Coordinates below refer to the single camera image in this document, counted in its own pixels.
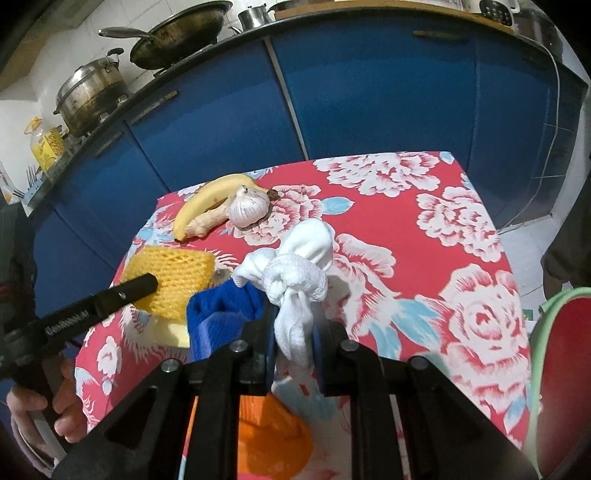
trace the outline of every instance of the black countertop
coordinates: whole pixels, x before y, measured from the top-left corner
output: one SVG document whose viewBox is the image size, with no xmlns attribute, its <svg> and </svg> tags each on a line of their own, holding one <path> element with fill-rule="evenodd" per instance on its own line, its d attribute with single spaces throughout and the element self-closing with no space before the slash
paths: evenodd
<svg viewBox="0 0 591 480">
<path fill-rule="evenodd" d="M 117 108 L 107 120 L 105 120 L 102 124 L 100 124 L 84 141 L 82 146 L 67 160 L 67 163 L 73 163 L 78 158 L 87 154 L 91 148 L 96 147 L 97 140 L 101 139 L 103 135 L 117 122 L 121 121 L 132 109 L 134 109 L 138 104 L 146 100 L 150 95 L 155 93 L 158 89 L 166 85 L 171 80 L 179 77 L 183 73 L 191 70 L 198 65 L 218 56 L 222 55 L 223 53 L 232 50 L 234 48 L 241 47 L 246 43 L 262 40 L 264 37 L 273 36 L 277 34 L 284 33 L 289 30 L 294 30 L 299 27 L 305 27 L 309 25 L 318 24 L 321 22 L 331 21 L 331 20 L 342 20 L 342 19 L 351 19 L 351 18 L 371 18 L 371 17 L 401 17 L 401 16 L 416 16 L 417 14 L 424 15 L 426 17 L 432 18 L 440 18 L 441 16 L 446 16 L 445 13 L 439 11 L 433 11 L 428 8 L 429 6 L 425 4 L 424 9 L 416 9 L 416 8 L 401 8 L 401 7 L 349 7 L 349 8 L 339 8 L 336 10 L 324 10 L 318 12 L 312 12 L 309 14 L 299 15 L 296 17 L 286 18 L 284 20 L 274 21 L 268 25 L 263 25 L 262 27 L 255 28 L 253 30 L 246 31 L 242 34 L 234 35 L 233 37 L 227 38 L 217 44 L 211 45 L 206 47 L 193 55 L 181 60 L 180 62 L 176 63 L 175 65 L 171 66 L 157 77 L 154 80 L 150 81 L 147 85 L 143 88 L 135 92 L 129 99 L 123 103 L 119 108 Z M 526 43 L 537 50 L 542 51 L 544 54 L 547 55 L 547 52 L 536 44 L 534 41 L 530 41 L 524 37 L 518 37 L 511 33 L 506 32 L 500 28 L 491 28 L 485 24 L 482 24 L 478 21 L 478 18 L 474 16 L 473 18 L 469 17 L 468 14 L 458 17 L 457 15 L 453 15 L 458 21 L 463 21 L 466 24 L 472 24 L 477 27 L 487 28 L 493 32 L 496 32 L 499 35 L 503 35 L 506 38 L 512 38 L 514 41 L 519 42 L 521 44 Z M 59 183 L 60 179 L 57 178 L 53 182 L 53 185 Z M 35 193 L 33 198 L 30 201 L 30 206 L 32 208 L 41 201 L 41 199 L 47 194 L 47 192 L 52 188 L 53 185 L 46 184 L 42 188 L 39 189 L 38 192 Z"/>
</svg>

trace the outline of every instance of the white cloth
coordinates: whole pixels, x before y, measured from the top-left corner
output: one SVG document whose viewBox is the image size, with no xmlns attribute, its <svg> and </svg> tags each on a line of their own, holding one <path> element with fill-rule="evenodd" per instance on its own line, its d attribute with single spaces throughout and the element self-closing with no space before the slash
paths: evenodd
<svg viewBox="0 0 591 480">
<path fill-rule="evenodd" d="M 277 249 L 259 248 L 248 253 L 232 273 L 238 287 L 249 281 L 279 307 L 275 340 L 287 360 L 298 367 L 312 365 L 314 315 L 310 302 L 326 298 L 332 242 L 332 234 L 322 221 L 307 219 L 290 229 Z"/>
</svg>

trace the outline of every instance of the wok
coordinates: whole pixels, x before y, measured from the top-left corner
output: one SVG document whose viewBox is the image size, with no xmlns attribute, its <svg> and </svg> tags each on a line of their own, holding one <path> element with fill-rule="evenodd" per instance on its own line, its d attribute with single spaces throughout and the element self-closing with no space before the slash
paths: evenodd
<svg viewBox="0 0 591 480">
<path fill-rule="evenodd" d="M 225 0 L 196 5 L 167 18 L 147 33 L 134 28 L 108 27 L 98 34 L 111 38 L 141 37 L 129 53 L 130 61 L 145 70 L 165 69 L 215 43 L 224 14 L 231 6 Z"/>
</svg>

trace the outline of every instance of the red floral tablecloth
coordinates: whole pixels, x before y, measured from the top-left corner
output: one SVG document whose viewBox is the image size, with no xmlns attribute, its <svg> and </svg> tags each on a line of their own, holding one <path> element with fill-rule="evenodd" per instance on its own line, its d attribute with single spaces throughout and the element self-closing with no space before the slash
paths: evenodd
<svg viewBox="0 0 591 480">
<path fill-rule="evenodd" d="M 220 269 L 277 247 L 297 222 L 334 231 L 326 313 L 380 355 L 429 352 L 497 428 L 521 446 L 529 411 L 529 347 L 517 285 L 480 198 L 448 152 L 325 158 L 250 175 L 282 194 L 248 231 L 230 222 L 180 247 L 173 220 L 198 186 L 169 193 L 133 240 L 115 276 L 144 245 L 208 250 Z M 76 361 L 89 428 L 158 363 L 187 352 L 147 344 L 145 312 L 129 306 L 91 329 Z M 279 382 L 274 394 L 302 416 L 314 452 L 298 479 L 350 476 L 347 398 L 324 398 L 314 380 Z"/>
</svg>

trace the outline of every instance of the black clamp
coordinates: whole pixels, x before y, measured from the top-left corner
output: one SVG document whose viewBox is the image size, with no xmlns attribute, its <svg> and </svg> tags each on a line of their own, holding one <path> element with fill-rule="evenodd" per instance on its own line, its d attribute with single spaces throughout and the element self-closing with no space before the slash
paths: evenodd
<svg viewBox="0 0 591 480">
<path fill-rule="evenodd" d="M 197 396 L 185 478 L 235 479 L 240 395 L 270 391 L 276 314 L 267 304 L 240 339 L 208 359 L 162 362 L 52 478 L 176 479 Z M 315 325 L 313 345 L 323 394 L 350 396 L 354 480 L 403 478 L 390 395 L 398 402 L 413 479 L 537 480 L 527 458 L 428 359 L 379 357 L 329 320 Z"/>
</svg>

